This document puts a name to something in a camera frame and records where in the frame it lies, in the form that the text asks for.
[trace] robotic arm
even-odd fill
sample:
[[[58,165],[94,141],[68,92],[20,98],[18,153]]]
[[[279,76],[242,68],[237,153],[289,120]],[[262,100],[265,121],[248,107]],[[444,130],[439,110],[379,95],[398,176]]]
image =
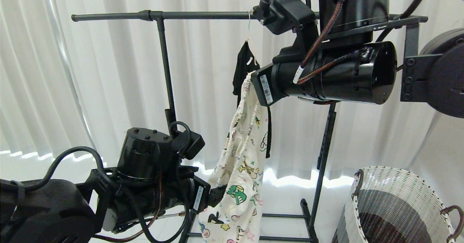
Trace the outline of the robotic arm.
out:
[[[260,104],[271,106],[286,96],[298,96],[315,104],[383,104],[392,92],[396,73],[402,70],[401,101],[427,102],[444,114],[464,118],[464,28],[439,35],[419,53],[419,23],[427,18],[411,13],[420,2],[414,0],[403,14],[396,16],[389,14],[388,0],[319,0],[320,13],[311,10],[310,0],[261,0],[252,16],[272,33],[292,30],[296,38],[292,46],[282,48],[270,65],[252,74]],[[248,19],[248,15],[194,12],[189,18]],[[190,211],[199,213],[208,205],[215,206],[225,190],[211,189],[196,177],[198,168],[180,165],[181,159],[194,158],[204,147],[200,134],[175,121],[163,20],[184,17],[179,12],[145,10],[71,18],[157,21],[170,104],[166,110],[170,134],[129,129],[117,167],[104,168],[94,149],[76,147],[58,156],[42,180],[1,180],[1,241],[86,243],[94,237],[128,242],[144,233],[150,242],[159,242],[148,227],[166,209],[184,205],[187,218]],[[404,61],[397,67],[394,45],[383,40],[392,29],[403,26]],[[373,31],[378,30],[383,33],[371,43]],[[179,132],[178,124],[186,130]],[[86,182],[75,185],[51,179],[59,162],[76,151],[90,152],[97,164]],[[88,206],[92,191],[98,194],[95,213]],[[101,229],[120,233],[138,223],[142,231],[126,239],[96,235]],[[164,242],[177,238],[185,224],[186,220]]]

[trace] black garment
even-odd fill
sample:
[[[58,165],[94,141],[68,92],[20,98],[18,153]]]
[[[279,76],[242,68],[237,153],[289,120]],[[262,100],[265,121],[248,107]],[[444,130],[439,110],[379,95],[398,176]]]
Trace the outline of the black garment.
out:
[[[237,95],[237,107],[240,104],[240,91],[242,88],[243,81],[247,77],[247,74],[260,69],[260,64],[256,61],[255,64],[255,56],[250,50],[250,46],[248,45],[248,41],[244,43],[242,49],[240,50],[239,54],[237,55],[237,66],[235,67],[235,74],[233,77],[232,85],[233,85],[233,94]],[[270,120],[270,108],[267,107],[268,113],[268,131],[267,131],[267,150],[266,150],[266,158],[270,157],[270,141],[272,137],[272,124]]]

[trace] clothing rack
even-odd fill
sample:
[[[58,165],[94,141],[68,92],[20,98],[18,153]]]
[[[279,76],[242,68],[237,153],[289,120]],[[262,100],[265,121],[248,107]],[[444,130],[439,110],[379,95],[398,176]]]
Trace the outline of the clothing rack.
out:
[[[315,12],[315,16],[318,19],[319,13]],[[253,15],[249,12],[162,12],[162,11],[151,11],[143,10],[138,13],[104,13],[94,15],[71,15],[71,19],[75,22],[85,20],[127,20],[127,19],[138,19],[145,21],[156,21],[158,25],[159,41],[161,45],[161,56],[163,60],[164,76],[167,86],[167,97],[169,100],[169,109],[165,110],[167,125],[176,121],[175,108],[174,108],[174,96],[171,82],[171,72],[169,69],[169,60],[167,57],[167,44],[166,34],[164,27],[164,20],[250,20]],[[305,199],[300,201],[302,209],[302,215],[296,214],[263,214],[263,218],[303,218],[306,223],[306,229],[308,230],[308,238],[289,238],[289,237],[277,237],[277,236],[260,236],[260,240],[270,241],[284,241],[284,242],[312,242],[318,243],[318,237],[316,236],[314,223],[316,212],[318,211],[320,191],[322,189],[323,177],[325,173],[325,167],[327,163],[328,149],[330,147],[330,140],[332,139],[332,132],[335,124],[335,103],[330,105],[328,111],[327,122],[324,131],[323,142],[320,148],[320,154],[318,157],[318,182],[315,188],[315,196],[312,205],[312,211],[308,209],[308,204]],[[177,128],[172,128],[171,132],[174,133]],[[181,233],[180,243],[187,243],[189,237],[201,237],[201,233],[193,233],[192,226],[196,215],[190,214],[188,218],[187,226]]]

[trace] woven basket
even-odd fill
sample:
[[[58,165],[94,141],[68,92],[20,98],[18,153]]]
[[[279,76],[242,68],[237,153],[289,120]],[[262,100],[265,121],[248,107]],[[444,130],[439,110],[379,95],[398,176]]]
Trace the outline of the woven basket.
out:
[[[355,177],[332,243],[454,243],[461,233],[463,210],[444,208],[419,176],[376,166]],[[448,217],[452,210],[461,217],[456,231]]]

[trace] basket handle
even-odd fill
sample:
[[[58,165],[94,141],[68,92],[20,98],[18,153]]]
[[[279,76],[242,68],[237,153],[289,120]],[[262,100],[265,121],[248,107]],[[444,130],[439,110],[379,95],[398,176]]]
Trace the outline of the basket handle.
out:
[[[454,234],[451,234],[448,236],[448,238],[446,239],[446,242],[448,243],[451,239],[454,239],[456,240],[457,237],[461,234],[461,232],[463,231],[463,227],[464,227],[464,210],[461,209],[459,206],[457,205],[453,205],[453,206],[449,206],[448,208],[444,208],[440,211],[440,214],[448,214],[450,213],[451,211],[453,210],[457,210],[459,212],[459,224],[457,225],[457,228],[456,230],[454,231]]]
[[[356,186],[355,191],[353,192],[353,194],[351,194],[351,199],[353,199],[355,196],[359,196],[359,190],[361,190],[361,187],[363,186],[364,170],[359,169],[358,172],[355,173],[355,176],[359,177],[359,182]]]

